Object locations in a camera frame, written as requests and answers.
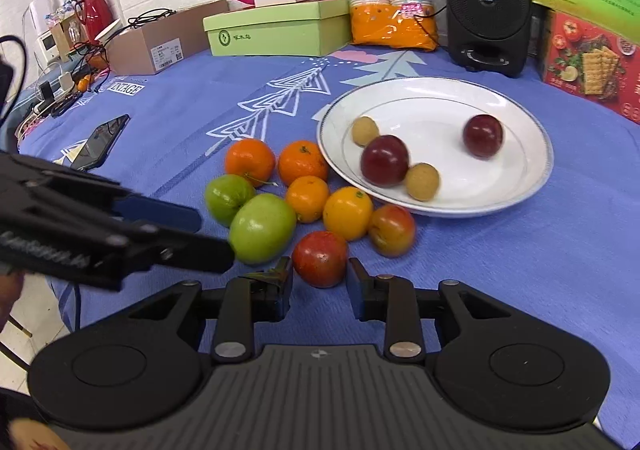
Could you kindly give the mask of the red kettle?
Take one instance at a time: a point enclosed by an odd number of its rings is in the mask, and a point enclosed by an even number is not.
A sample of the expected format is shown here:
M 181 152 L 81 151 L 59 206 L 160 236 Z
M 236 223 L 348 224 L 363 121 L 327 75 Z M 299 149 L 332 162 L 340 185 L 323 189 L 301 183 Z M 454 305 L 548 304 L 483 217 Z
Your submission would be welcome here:
M 114 22 L 114 15 L 106 0 L 78 0 L 74 10 L 89 41 L 96 40 L 100 32 Z

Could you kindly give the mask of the yellow orange tangerine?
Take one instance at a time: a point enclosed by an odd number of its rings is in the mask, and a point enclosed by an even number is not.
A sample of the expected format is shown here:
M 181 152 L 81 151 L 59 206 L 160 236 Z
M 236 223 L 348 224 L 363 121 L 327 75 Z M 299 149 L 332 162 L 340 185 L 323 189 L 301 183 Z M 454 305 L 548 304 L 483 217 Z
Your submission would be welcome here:
M 373 214 L 373 202 L 366 192 L 356 187 L 344 187 L 330 195 L 323 208 L 326 231 L 351 242 L 366 233 Z

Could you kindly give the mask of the light green shoe box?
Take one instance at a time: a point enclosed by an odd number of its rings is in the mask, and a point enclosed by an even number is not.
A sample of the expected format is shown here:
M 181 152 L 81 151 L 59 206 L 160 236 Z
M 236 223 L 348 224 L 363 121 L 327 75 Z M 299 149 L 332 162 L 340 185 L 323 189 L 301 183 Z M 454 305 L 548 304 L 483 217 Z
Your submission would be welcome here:
M 328 55 L 352 41 L 348 0 L 263 6 L 205 17 L 215 56 Z

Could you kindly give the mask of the blue patterned tablecloth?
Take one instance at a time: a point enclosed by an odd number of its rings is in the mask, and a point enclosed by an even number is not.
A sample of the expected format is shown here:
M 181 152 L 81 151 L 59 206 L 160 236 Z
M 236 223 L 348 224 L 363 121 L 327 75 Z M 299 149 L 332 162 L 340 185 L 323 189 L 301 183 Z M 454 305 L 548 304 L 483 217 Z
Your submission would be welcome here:
M 195 208 L 224 169 L 233 139 L 275 152 L 314 139 L 317 116 L 356 84 L 409 76 L 464 79 L 520 103 L 554 150 L 548 183 L 524 204 L 473 219 L 421 217 L 408 255 L 350 253 L 372 273 L 416 286 L 460 280 L 596 346 L 612 382 L 603 429 L 639 439 L 639 127 L 599 104 L 543 84 L 467 72 L 447 54 L 346 49 L 329 58 L 216 58 L 203 52 L 150 77 L 115 77 L 23 141 L 26 155 L 68 162 L 97 125 L 128 115 L 100 173 L 139 193 Z

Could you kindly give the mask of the small tan longan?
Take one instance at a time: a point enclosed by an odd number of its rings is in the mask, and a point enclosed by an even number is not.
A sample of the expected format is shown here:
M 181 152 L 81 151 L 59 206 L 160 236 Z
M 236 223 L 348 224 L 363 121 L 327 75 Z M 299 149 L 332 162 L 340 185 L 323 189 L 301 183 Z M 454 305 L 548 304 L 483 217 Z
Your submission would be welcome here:
M 358 147 L 366 147 L 379 135 L 380 129 L 378 129 L 378 125 L 368 116 L 358 117 L 352 123 L 352 141 L 354 141 Z

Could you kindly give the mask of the red yellow nectarine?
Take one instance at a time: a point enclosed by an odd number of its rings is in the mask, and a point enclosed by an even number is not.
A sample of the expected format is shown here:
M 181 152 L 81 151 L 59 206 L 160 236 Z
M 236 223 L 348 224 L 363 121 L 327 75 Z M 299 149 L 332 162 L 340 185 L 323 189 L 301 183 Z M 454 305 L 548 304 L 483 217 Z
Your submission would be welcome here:
M 412 248 L 416 238 L 416 222 L 405 208 L 386 204 L 372 214 L 368 236 L 380 255 L 400 257 Z

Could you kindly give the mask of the white round plate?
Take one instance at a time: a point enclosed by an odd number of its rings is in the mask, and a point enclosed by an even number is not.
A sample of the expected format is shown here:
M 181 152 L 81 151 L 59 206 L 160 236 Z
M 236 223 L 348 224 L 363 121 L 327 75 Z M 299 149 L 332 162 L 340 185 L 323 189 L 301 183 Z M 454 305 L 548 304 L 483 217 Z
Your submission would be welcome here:
M 497 118 L 503 129 L 500 151 L 486 161 L 473 157 L 462 140 L 466 122 L 480 114 Z M 352 141 L 352 124 L 360 117 L 401 139 L 412 163 L 437 169 L 434 199 L 420 202 L 403 187 L 381 188 L 364 179 L 362 150 Z M 320 119 L 317 143 L 326 162 L 353 187 L 439 218 L 486 216 L 521 204 L 547 183 L 554 165 L 547 131 L 524 106 L 480 84 L 442 77 L 377 81 L 343 94 Z

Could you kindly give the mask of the brown shipping carton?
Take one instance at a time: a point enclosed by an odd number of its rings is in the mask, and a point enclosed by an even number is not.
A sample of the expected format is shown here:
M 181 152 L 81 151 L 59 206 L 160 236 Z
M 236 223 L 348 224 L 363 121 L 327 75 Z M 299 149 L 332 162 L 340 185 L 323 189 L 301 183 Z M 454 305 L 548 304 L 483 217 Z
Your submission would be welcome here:
M 111 72 L 155 75 L 204 51 L 209 47 L 204 18 L 228 11 L 228 2 L 218 0 L 122 32 L 105 46 Z

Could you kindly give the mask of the large green apple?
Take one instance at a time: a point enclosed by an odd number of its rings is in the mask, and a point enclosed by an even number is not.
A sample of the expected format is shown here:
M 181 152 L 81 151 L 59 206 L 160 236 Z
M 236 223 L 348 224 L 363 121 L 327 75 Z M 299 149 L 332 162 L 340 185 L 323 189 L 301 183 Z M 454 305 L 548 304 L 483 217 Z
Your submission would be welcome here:
M 228 241 L 235 258 L 258 266 L 280 256 L 291 242 L 297 218 L 291 205 L 264 193 L 250 199 L 235 215 Z

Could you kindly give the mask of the black smartphone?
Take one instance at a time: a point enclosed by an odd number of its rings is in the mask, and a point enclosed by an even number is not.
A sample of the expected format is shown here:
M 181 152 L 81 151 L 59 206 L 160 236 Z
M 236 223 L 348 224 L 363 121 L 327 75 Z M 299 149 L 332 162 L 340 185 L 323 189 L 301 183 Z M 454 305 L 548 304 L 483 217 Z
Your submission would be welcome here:
M 129 121 L 130 116 L 124 114 L 96 127 L 81 147 L 70 168 L 87 171 L 102 166 Z

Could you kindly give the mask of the dark red plum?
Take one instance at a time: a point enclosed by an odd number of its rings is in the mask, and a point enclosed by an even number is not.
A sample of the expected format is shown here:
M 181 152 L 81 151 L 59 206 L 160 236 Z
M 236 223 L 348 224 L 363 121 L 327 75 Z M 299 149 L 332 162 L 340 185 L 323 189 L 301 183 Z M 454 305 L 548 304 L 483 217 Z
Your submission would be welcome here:
M 392 135 L 378 136 L 362 151 L 360 170 L 371 184 L 389 188 L 404 181 L 409 162 L 409 151 L 401 139 Z
M 494 157 L 503 144 L 503 128 L 494 116 L 471 117 L 463 127 L 462 141 L 468 152 L 480 159 Z

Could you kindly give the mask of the red tomato fruit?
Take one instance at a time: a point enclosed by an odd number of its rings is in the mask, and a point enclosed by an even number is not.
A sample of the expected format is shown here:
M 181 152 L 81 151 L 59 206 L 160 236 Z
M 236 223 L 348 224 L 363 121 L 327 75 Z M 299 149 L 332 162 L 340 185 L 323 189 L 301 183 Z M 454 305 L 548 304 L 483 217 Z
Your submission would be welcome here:
M 330 231 L 308 233 L 292 252 L 295 272 L 316 288 L 339 285 L 345 277 L 347 258 L 347 242 Z

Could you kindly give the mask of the small green apple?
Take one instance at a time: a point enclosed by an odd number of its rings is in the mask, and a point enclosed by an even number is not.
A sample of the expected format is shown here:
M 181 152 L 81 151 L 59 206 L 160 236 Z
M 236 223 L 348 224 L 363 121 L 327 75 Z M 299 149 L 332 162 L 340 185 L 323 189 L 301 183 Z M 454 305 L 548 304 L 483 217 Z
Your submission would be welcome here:
M 204 199 L 209 214 L 229 228 L 238 211 L 255 195 L 255 188 L 245 178 L 223 175 L 208 182 Z

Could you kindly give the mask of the red cracker box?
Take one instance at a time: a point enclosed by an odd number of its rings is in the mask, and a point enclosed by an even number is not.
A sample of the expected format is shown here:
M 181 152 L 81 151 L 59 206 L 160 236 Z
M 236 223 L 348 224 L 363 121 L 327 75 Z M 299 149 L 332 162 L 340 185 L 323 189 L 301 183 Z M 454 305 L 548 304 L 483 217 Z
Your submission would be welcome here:
M 639 121 L 638 43 L 549 10 L 540 25 L 538 72 L 545 84 Z

